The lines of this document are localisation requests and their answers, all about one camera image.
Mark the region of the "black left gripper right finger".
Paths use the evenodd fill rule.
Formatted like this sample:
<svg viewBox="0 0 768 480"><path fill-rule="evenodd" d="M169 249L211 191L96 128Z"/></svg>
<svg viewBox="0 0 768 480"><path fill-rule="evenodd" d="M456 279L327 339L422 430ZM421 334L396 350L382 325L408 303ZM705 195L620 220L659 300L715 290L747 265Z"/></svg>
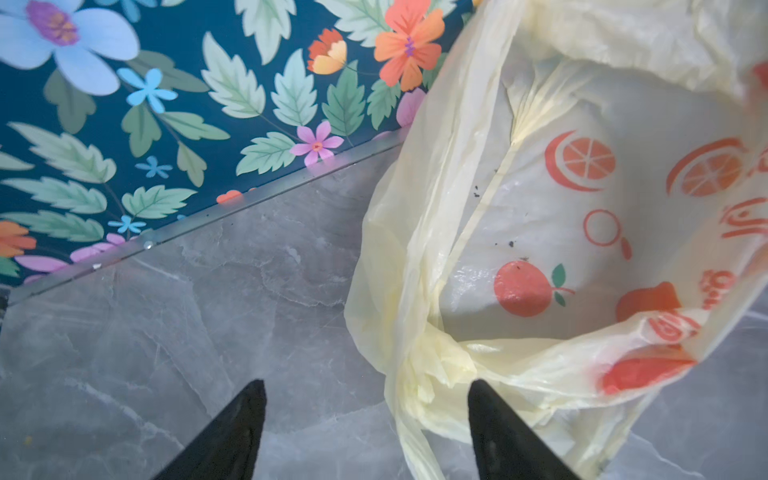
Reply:
<svg viewBox="0 0 768 480"><path fill-rule="evenodd" d="M577 480L578 476L482 379L468 392L468 417L479 477Z"/></svg>

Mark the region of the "cream plastic bag with fruit print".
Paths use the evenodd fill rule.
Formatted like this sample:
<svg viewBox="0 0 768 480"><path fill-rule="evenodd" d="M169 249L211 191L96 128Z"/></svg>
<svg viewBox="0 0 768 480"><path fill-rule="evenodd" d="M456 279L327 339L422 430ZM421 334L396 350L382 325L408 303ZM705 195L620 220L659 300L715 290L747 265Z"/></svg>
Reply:
<svg viewBox="0 0 768 480"><path fill-rule="evenodd" d="M594 479L766 285L766 3L487 1L376 187L345 319L415 478L482 379Z"/></svg>

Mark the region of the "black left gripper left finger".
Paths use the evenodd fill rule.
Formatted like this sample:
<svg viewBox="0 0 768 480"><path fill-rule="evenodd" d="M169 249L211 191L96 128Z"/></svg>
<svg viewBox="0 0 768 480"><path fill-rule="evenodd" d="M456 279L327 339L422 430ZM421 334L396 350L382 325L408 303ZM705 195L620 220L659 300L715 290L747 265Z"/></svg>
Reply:
<svg viewBox="0 0 768 480"><path fill-rule="evenodd" d="M264 428L262 380L248 383L156 480L251 480Z"/></svg>

